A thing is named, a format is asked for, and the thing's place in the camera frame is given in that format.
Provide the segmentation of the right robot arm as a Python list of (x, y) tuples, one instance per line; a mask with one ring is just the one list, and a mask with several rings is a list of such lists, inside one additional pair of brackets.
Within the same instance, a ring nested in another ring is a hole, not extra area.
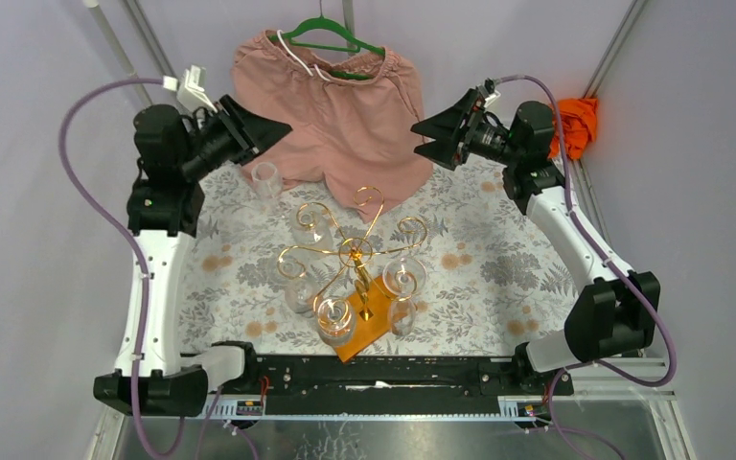
[(534, 395), (549, 382), (549, 371), (650, 345), (660, 283), (617, 256), (580, 212), (550, 156), (559, 126), (555, 110), (527, 101), (504, 127), (486, 102), (485, 90), (470, 89), (453, 106), (414, 124), (412, 132), (426, 139), (414, 150), (451, 171), (473, 154), (502, 165), (507, 197), (542, 231), (572, 276), (578, 298), (563, 328), (517, 348), (513, 386)]

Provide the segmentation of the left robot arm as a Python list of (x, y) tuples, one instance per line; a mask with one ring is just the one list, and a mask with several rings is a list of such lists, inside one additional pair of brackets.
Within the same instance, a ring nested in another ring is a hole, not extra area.
[(205, 194), (200, 182), (226, 163), (246, 165), (291, 132), (231, 97), (189, 117), (167, 104), (133, 119), (138, 176), (126, 203), (134, 255), (125, 339), (111, 373), (93, 395), (128, 416), (195, 417), (206, 397), (226, 384), (245, 394), (258, 384), (248, 342), (221, 342), (194, 356), (177, 343), (181, 271), (195, 241)]

